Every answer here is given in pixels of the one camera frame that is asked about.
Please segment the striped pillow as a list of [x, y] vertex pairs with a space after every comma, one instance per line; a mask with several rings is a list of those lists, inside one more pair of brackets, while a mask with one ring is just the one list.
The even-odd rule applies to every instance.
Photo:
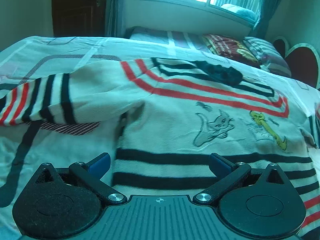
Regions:
[[258, 60], [263, 70], [291, 77], [291, 70], [287, 62], [278, 53], [273, 44], [260, 38], [249, 36], [244, 37], [243, 43]]

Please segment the red yellow folded blanket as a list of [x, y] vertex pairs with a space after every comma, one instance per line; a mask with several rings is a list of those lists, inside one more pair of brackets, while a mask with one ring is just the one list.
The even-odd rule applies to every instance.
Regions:
[[213, 54], [260, 69], [259, 61], [240, 41], [214, 34], [205, 34], [202, 39]]

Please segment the red heart-shaped headboard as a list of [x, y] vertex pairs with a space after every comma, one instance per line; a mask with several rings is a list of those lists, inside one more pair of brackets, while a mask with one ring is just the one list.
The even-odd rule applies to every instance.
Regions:
[[290, 46], [286, 38], [278, 36], [272, 42], [287, 62], [293, 79], [319, 90], [319, 53], [308, 43]]

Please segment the left teal curtain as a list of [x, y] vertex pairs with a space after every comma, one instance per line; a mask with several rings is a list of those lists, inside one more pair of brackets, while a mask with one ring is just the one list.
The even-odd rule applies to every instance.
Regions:
[[125, 34], [125, 0], [106, 0], [105, 35], [123, 37]]

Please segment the teal curtain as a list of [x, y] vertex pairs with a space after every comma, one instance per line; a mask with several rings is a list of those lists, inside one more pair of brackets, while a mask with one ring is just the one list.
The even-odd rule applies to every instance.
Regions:
[[106, 0], [105, 35], [123, 37], [125, 34], [125, 0]]
[[250, 32], [250, 36], [264, 39], [269, 21], [274, 16], [281, 0], [260, 0], [258, 19]]

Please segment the light blue folded towel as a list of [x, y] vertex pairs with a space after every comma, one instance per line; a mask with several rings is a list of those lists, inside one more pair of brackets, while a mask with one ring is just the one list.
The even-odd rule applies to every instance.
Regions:
[[253, 12], [250, 9], [246, 9], [246, 8], [240, 7], [238, 5], [223, 4], [223, 5], [221, 5], [221, 8], [225, 9], [225, 10], [228, 10], [228, 11], [231, 11], [231, 12], [233, 12], [235, 14], [238, 14], [241, 17], [246, 18], [247, 20], [250, 20], [250, 21], [256, 21], [256, 19], [257, 19], [257, 16], [256, 16], [255, 12]]

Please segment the dark wooden door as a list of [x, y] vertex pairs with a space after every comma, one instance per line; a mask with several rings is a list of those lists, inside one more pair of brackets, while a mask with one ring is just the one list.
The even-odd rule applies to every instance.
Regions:
[[54, 36], [104, 36], [106, 1], [52, 0]]

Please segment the right teal curtain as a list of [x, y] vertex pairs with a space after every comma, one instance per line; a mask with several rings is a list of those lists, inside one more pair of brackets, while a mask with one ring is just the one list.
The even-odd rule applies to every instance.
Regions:
[[258, 19], [250, 32], [250, 36], [264, 39], [269, 21], [274, 16], [281, 0], [260, 0]]

